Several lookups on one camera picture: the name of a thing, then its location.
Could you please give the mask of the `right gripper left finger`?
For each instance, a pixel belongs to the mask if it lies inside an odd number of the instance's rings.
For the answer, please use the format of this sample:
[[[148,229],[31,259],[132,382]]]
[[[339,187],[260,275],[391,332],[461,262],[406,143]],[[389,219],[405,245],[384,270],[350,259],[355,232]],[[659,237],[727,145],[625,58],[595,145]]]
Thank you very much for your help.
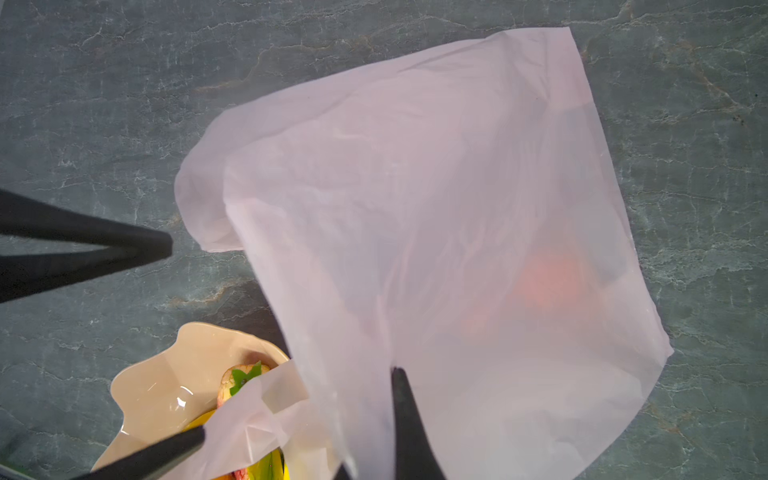
[[[160,479],[204,444],[203,426],[178,433],[76,480]]]

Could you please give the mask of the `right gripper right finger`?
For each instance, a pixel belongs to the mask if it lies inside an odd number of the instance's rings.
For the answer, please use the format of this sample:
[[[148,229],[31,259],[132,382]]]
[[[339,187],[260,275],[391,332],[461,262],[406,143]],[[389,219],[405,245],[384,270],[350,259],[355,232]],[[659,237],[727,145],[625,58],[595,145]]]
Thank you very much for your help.
[[[391,374],[395,419],[395,478],[397,480],[445,480],[429,444],[406,371]]]

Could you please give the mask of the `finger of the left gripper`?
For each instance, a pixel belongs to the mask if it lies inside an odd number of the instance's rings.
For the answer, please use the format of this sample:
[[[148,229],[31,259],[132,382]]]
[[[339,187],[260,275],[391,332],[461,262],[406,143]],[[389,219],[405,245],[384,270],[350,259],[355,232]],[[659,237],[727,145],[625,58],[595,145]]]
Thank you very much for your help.
[[[167,259],[171,235],[75,213],[7,190],[1,192],[1,234],[88,245],[79,252],[3,255],[3,303]]]

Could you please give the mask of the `red strawberry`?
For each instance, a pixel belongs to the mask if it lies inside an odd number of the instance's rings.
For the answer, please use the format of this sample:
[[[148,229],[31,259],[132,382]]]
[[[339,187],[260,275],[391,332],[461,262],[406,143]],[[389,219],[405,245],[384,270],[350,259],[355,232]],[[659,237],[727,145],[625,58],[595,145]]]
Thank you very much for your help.
[[[219,383],[217,407],[220,408],[230,398],[236,395],[250,380],[271,370],[261,361],[253,364],[236,365],[225,371]]]

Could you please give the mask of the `long yellow banana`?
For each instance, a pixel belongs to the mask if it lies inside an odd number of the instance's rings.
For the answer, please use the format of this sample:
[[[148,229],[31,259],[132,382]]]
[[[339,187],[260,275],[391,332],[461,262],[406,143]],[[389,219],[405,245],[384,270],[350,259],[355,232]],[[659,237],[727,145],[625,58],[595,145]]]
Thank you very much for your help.
[[[280,449],[265,456],[256,464],[217,477],[216,480],[283,480],[289,479],[284,455]]]

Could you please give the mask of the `orange tangerine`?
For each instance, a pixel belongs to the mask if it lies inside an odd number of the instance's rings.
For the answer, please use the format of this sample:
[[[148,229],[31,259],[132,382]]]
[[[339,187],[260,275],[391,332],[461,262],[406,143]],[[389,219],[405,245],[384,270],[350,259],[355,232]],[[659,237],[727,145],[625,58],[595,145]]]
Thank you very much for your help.
[[[588,291],[587,280],[575,256],[544,252],[526,261],[515,293],[529,308],[550,312],[580,300]]]

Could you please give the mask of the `pink plastic bag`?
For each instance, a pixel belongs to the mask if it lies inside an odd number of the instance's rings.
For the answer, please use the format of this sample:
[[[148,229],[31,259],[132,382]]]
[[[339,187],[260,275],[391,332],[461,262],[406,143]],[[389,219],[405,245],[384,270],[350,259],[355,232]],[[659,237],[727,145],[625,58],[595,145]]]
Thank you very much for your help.
[[[572,479],[672,355],[566,27],[502,31],[229,109],[175,199],[208,252],[243,252],[356,479],[395,475],[403,368],[450,479]],[[526,261],[588,291],[542,312]]]

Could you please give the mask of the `beige scalloped fruit bowl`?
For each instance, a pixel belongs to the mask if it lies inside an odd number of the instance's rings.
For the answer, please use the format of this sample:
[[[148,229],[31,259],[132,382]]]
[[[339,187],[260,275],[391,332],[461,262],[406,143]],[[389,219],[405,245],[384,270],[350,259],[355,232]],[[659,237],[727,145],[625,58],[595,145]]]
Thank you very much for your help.
[[[275,368],[289,356],[254,335],[191,322],[183,325],[171,347],[121,371],[110,394],[123,413],[123,424],[95,470],[172,436],[216,407],[224,372],[258,361]]]

